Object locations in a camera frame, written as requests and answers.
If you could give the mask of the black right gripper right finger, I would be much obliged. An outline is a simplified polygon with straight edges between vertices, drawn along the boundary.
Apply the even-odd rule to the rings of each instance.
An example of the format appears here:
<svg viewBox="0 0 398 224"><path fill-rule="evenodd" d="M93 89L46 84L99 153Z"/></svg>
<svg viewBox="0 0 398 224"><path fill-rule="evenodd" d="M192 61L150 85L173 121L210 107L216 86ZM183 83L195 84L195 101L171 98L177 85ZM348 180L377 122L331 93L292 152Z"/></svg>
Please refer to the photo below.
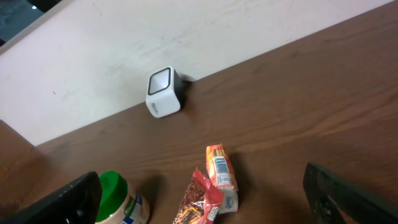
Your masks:
<svg viewBox="0 0 398 224"><path fill-rule="evenodd" d="M396 203L314 162L306 166L303 188L317 223L345 223L342 213L357 223L397 223Z"/></svg>

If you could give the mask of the green lid jar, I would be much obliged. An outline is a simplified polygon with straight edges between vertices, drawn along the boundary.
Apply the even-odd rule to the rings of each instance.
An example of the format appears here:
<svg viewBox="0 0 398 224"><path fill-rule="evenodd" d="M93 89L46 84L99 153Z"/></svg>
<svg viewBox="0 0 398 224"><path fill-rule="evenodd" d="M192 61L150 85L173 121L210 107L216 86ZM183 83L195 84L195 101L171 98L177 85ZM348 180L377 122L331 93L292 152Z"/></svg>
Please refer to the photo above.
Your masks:
<svg viewBox="0 0 398 224"><path fill-rule="evenodd" d="M102 173L99 180L102 196L95 223L146 224L149 221L149 203L123 176L110 170Z"/></svg>

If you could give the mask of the red orange snack bar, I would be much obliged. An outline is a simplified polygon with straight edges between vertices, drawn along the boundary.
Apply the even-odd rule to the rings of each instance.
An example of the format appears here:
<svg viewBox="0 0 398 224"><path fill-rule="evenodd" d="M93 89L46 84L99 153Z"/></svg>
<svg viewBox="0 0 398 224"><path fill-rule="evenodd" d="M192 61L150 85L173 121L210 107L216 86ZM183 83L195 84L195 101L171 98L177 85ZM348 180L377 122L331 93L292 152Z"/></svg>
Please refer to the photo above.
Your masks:
<svg viewBox="0 0 398 224"><path fill-rule="evenodd" d="M195 169L173 224L214 224L223 197L223 192Z"/></svg>

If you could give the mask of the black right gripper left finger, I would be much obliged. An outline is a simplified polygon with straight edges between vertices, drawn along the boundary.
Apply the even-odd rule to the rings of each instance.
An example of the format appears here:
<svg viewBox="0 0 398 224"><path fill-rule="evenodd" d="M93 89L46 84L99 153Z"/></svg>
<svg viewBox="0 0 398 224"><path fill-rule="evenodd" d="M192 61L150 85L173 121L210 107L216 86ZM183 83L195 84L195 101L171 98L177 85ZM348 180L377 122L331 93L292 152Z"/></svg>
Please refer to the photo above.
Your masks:
<svg viewBox="0 0 398 224"><path fill-rule="evenodd" d="M94 224L102 188L97 172L90 171L64 185L1 224Z"/></svg>

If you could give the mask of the orange snack packet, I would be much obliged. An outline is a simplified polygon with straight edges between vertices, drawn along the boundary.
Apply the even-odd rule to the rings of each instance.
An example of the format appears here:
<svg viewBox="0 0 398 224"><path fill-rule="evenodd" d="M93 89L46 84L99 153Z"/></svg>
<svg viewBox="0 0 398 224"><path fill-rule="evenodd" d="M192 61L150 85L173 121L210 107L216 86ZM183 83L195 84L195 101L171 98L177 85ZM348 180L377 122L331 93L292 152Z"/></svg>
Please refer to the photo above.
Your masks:
<svg viewBox="0 0 398 224"><path fill-rule="evenodd" d="M222 144L206 147L206 170L213 185L223 192L219 214L238 211L238 185L231 161Z"/></svg>

